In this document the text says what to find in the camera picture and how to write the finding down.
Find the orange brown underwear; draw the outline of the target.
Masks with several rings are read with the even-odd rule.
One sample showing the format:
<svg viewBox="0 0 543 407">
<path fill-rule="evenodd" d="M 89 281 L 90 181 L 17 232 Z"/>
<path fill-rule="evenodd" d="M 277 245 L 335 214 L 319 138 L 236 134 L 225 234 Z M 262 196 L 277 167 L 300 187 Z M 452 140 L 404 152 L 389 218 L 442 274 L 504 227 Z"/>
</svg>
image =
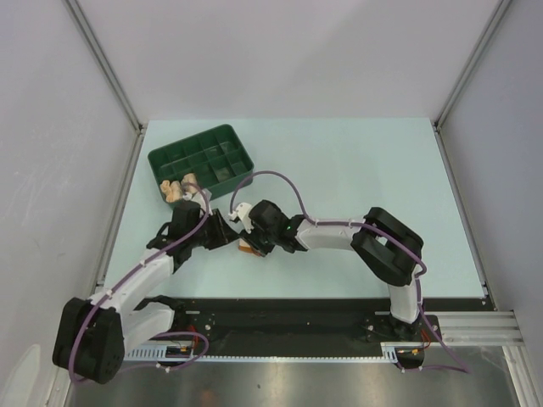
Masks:
<svg viewBox="0 0 543 407">
<path fill-rule="evenodd" d="M 238 240 L 238 249 L 247 254 L 257 255 L 258 253 L 242 238 Z"/>
</svg>

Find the peach boxer underwear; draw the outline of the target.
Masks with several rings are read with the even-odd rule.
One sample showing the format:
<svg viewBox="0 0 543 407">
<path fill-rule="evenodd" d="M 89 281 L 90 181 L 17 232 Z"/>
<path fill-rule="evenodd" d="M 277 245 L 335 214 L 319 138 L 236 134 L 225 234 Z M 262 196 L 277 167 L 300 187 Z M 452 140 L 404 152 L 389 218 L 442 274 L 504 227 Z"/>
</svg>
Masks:
<svg viewBox="0 0 543 407">
<path fill-rule="evenodd" d="M 183 188 L 179 181 L 164 180 L 160 183 L 160 191 L 168 204 L 183 200 Z"/>
</svg>

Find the beige navy-trimmed underwear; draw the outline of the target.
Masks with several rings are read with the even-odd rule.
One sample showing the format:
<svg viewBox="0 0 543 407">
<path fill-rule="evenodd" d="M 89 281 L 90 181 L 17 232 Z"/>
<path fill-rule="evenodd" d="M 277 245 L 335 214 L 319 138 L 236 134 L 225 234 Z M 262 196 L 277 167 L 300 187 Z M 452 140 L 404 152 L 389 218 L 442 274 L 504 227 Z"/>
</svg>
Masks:
<svg viewBox="0 0 543 407">
<path fill-rule="evenodd" d="M 199 184 L 194 173 L 187 173 L 180 181 L 180 185 L 184 194 L 194 195 L 199 191 Z"/>
</svg>

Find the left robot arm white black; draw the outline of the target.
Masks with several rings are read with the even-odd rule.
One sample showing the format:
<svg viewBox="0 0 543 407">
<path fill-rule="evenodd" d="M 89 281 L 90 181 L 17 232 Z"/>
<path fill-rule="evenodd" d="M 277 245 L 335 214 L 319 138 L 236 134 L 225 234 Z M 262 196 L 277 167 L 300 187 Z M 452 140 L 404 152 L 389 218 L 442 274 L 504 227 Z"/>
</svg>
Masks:
<svg viewBox="0 0 543 407">
<path fill-rule="evenodd" d="M 181 305 L 166 297 L 143 300 L 173 276 L 196 248 L 213 250 L 238 239 L 218 209 L 195 202 L 178 204 L 171 220 L 150 239 L 138 263 L 111 288 L 64 306 L 52 362 L 72 379 L 105 384 L 119 371 L 126 354 L 164 333 L 181 337 L 188 328 Z"/>
</svg>

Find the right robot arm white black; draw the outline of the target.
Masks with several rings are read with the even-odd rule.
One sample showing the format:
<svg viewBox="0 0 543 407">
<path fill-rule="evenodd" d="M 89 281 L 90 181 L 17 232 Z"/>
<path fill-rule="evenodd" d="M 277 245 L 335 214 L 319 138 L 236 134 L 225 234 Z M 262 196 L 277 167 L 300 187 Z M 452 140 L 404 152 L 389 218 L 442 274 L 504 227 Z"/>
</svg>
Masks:
<svg viewBox="0 0 543 407">
<path fill-rule="evenodd" d="M 392 332 L 411 340 L 422 330 L 418 275 L 426 270 L 423 240 L 386 210 L 373 207 L 359 220 L 313 220 L 306 214 L 289 218 L 262 200 L 239 204 L 229 217 L 243 225 L 240 237 L 261 256 L 274 248 L 291 254 L 321 248 L 356 253 L 388 286 Z"/>
</svg>

